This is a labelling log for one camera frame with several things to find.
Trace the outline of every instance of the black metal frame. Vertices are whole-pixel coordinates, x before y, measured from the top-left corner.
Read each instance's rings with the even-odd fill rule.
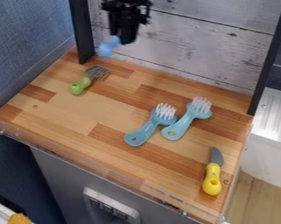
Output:
[[[95,55],[88,0],[69,0],[80,64]]]
[[[273,36],[266,60],[263,64],[263,69],[262,69],[261,75],[258,78],[258,82],[256,84],[255,93],[252,96],[249,110],[247,112],[251,116],[254,116],[256,113],[258,103],[260,102],[262,94],[263,94],[263,90],[266,87],[266,83],[267,83],[267,80],[270,75],[270,70],[274,64],[274,61],[277,56],[280,45],[281,45],[281,15],[280,15],[280,18],[279,18],[279,21],[277,24],[277,29]]]

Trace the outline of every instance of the green handle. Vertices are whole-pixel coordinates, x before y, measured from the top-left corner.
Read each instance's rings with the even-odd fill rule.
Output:
[[[80,95],[84,88],[88,87],[91,84],[91,79],[88,77],[84,77],[82,80],[73,82],[69,86],[69,91],[72,95]]]

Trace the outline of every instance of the wooden tabletop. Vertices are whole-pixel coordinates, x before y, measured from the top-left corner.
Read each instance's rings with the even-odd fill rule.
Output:
[[[68,84],[94,65],[106,67],[111,75],[94,81],[84,94],[71,95]],[[125,133],[141,127],[160,102],[175,106],[181,117],[195,96],[208,98],[214,114],[196,119],[180,140],[166,140],[160,127],[142,147],[124,142]],[[93,58],[80,65],[73,49],[0,108],[0,129],[166,200],[196,219],[215,222],[249,133],[249,103],[246,95],[114,59]],[[210,147],[220,149],[225,160],[223,188],[216,197],[201,190]]]

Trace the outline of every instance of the outlet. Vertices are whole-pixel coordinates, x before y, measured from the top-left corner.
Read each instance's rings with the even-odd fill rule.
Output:
[[[111,199],[109,196],[89,187],[84,188],[83,196],[88,209],[90,206],[98,207],[130,224],[141,224],[140,213],[136,209],[124,205],[118,200]]]

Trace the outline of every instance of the white wooden wall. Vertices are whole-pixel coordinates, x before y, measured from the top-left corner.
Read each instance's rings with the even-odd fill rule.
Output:
[[[88,1],[98,46],[109,37],[107,14]],[[252,95],[281,0],[152,1],[151,24],[116,58]]]

